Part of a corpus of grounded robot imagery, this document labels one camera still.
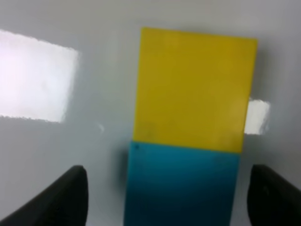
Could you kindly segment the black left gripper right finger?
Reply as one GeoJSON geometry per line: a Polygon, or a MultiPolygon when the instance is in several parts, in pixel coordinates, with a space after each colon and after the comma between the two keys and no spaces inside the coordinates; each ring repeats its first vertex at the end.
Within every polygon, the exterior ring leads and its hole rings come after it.
{"type": "Polygon", "coordinates": [[[253,226],[299,226],[301,191],[266,165],[255,164],[247,193],[253,226]]]}

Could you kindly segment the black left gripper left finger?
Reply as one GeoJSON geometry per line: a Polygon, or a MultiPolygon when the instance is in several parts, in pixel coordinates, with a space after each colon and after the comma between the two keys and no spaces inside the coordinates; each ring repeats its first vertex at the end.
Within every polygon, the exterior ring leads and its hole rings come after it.
{"type": "Polygon", "coordinates": [[[88,179],[83,166],[67,170],[48,188],[0,221],[2,226],[84,226],[88,179]]]}

